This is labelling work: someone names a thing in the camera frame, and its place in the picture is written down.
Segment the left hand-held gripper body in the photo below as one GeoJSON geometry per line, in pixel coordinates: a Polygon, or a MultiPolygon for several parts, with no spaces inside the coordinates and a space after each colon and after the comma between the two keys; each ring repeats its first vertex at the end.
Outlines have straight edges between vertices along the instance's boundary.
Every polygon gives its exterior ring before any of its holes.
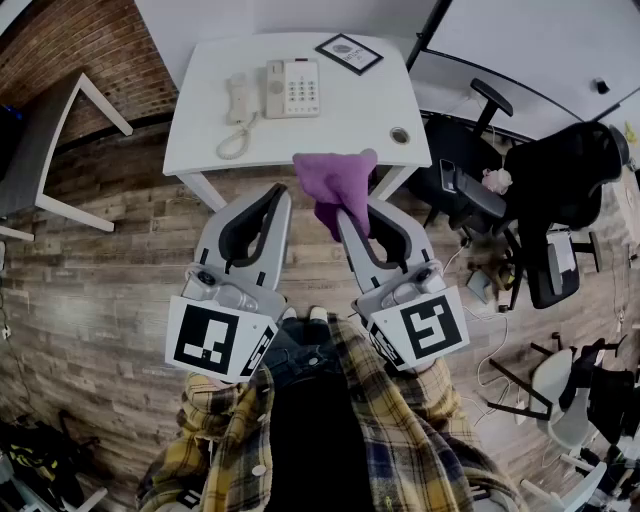
{"type": "Polygon", "coordinates": [[[280,293],[192,263],[170,299],[165,362],[224,383],[249,381],[286,310],[280,293]]]}

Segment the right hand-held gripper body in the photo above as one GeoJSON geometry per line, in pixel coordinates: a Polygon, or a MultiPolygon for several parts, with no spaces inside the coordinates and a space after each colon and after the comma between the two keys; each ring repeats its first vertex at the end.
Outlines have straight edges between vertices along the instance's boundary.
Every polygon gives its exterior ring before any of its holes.
{"type": "Polygon", "coordinates": [[[398,371],[421,371],[470,343],[458,288],[431,260],[353,303],[375,350],[398,371]]]}

